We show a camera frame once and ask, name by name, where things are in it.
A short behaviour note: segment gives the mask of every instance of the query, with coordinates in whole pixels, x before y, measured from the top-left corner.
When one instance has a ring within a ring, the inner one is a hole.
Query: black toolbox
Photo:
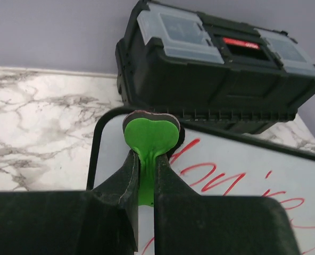
[[[293,120],[315,65],[284,31],[139,1],[116,46],[127,105],[239,133]]]

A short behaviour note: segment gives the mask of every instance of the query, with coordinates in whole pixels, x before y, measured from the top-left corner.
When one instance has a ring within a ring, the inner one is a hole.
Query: red label
[[[240,41],[236,39],[231,39],[231,38],[223,38],[223,41],[226,44],[233,44],[237,46],[242,46],[242,47],[247,47],[247,48],[253,48],[253,49],[260,49],[258,44],[255,44],[253,42],[248,42],[248,41]]]

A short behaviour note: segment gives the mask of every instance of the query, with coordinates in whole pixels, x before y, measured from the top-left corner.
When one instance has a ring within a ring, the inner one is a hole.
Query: marble surface
[[[0,71],[0,190],[85,189],[95,124],[121,105],[116,79]],[[299,116],[255,136],[315,153]]]

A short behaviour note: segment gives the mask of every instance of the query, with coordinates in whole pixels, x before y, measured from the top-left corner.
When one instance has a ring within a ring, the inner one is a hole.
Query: black frame
[[[90,154],[89,172],[88,172],[88,179],[87,179],[87,190],[92,190],[94,187],[98,153],[100,150],[101,137],[102,137],[102,132],[103,132],[105,125],[108,123],[108,121],[110,121],[114,117],[116,117],[118,115],[122,115],[122,114],[129,114],[136,109],[137,108],[134,108],[134,107],[118,107],[118,108],[110,110],[109,112],[104,114],[97,121],[96,126],[95,126],[95,130],[94,130],[92,150],[91,150],[91,154]],[[215,128],[210,128],[207,126],[202,126],[199,124],[195,124],[194,122],[189,122],[189,121],[185,121],[185,120],[179,120],[179,121],[180,121],[180,124],[186,129],[191,129],[194,131],[198,131],[198,132],[202,132],[202,133],[206,133],[206,134],[210,134],[210,135],[215,135],[218,137],[247,143],[249,145],[258,146],[258,147],[261,147],[264,149],[282,152],[282,153],[289,154],[292,156],[301,157],[301,158],[315,161],[315,154],[311,153],[311,152],[300,151],[300,150],[295,149],[295,148],[283,146],[280,144],[275,144],[275,143],[269,142],[269,141],[260,140],[258,138],[248,137],[246,135],[230,133],[227,131],[223,131],[223,130],[219,130],[219,129],[215,129]]]

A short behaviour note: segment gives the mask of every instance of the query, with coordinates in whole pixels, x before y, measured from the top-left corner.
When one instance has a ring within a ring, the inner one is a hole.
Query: transparent compartment lid
[[[145,45],[152,37],[160,38],[167,56],[224,63],[195,13],[153,3],[148,6],[150,11],[141,11],[137,17]]]
[[[290,38],[277,32],[255,29],[266,41],[268,48],[275,53],[283,63],[288,73],[304,74],[315,77],[315,66],[305,51]]]

